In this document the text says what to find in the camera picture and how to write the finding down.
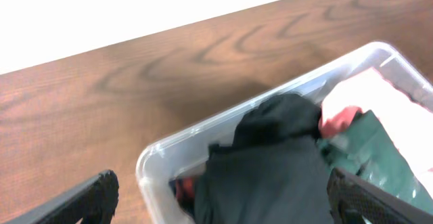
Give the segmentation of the black garment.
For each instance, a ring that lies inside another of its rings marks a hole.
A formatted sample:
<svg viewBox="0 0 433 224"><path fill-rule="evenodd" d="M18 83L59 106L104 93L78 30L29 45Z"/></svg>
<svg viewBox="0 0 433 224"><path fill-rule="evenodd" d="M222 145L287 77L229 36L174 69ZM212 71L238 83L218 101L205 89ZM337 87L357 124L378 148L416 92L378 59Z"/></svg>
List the black garment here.
<svg viewBox="0 0 433 224"><path fill-rule="evenodd" d="M212 143L209 154L273 145L304 136L318 139L320 116L321 108L306 97L297 93L275 95L243 116L231 145Z"/></svg>

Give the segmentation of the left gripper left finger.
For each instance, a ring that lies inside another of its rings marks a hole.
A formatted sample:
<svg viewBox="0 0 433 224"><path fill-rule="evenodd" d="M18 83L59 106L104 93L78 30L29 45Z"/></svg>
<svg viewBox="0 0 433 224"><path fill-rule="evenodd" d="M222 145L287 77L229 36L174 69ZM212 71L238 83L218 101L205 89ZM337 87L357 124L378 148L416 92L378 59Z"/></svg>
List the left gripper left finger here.
<svg viewBox="0 0 433 224"><path fill-rule="evenodd" d="M7 224L110 224L118 190L115 172L104 170Z"/></svg>

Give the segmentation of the dark green shirt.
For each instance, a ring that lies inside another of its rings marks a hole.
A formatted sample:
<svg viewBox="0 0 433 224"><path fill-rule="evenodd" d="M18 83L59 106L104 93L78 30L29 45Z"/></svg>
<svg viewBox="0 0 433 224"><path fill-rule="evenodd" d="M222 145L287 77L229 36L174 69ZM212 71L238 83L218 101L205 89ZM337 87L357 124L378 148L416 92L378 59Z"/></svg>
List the dark green shirt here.
<svg viewBox="0 0 433 224"><path fill-rule="evenodd" d="M342 168L383 191L432 213L432 198L417 180L407 161L369 110L357 112L349 127L329 139L317 141L331 169Z"/></svg>

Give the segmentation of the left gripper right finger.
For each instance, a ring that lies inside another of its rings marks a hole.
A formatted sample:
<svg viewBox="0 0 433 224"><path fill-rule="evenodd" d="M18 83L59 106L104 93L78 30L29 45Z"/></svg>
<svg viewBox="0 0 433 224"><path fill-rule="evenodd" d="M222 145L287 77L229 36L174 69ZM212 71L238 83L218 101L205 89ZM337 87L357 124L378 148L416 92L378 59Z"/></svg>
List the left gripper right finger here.
<svg viewBox="0 0 433 224"><path fill-rule="evenodd" d="M335 223L432 224L432 215L344 169L334 168L327 182Z"/></svg>

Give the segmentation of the red plaid flannel shirt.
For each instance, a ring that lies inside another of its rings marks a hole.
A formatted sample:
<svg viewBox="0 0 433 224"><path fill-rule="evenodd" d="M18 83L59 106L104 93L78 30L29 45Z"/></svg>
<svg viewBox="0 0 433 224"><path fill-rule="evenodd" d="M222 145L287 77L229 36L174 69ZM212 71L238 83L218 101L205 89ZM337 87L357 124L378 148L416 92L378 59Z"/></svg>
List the red plaid flannel shirt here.
<svg viewBox="0 0 433 224"><path fill-rule="evenodd" d="M187 215L194 217L195 185L197 177L181 177L168 182L180 209Z"/></svg>

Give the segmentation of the black cloth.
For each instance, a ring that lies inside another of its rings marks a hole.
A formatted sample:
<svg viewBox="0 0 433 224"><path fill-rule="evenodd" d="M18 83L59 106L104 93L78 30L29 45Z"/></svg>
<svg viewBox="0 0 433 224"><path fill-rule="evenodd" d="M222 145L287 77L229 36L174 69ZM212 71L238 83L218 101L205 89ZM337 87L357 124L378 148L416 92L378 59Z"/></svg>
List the black cloth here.
<svg viewBox="0 0 433 224"><path fill-rule="evenodd" d="M333 223L329 171L311 137L209 148L196 182L194 221L220 224Z"/></svg>

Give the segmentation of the pink shirt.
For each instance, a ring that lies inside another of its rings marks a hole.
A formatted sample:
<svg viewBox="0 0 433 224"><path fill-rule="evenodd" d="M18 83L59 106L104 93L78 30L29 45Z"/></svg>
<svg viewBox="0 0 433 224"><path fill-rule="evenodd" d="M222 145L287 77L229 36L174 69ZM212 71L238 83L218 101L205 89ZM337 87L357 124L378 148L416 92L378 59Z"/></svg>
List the pink shirt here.
<svg viewBox="0 0 433 224"><path fill-rule="evenodd" d="M432 194L432 111L413 102L375 69L338 83L321 103L319 130L330 138L347 129L357 112L371 110Z"/></svg>

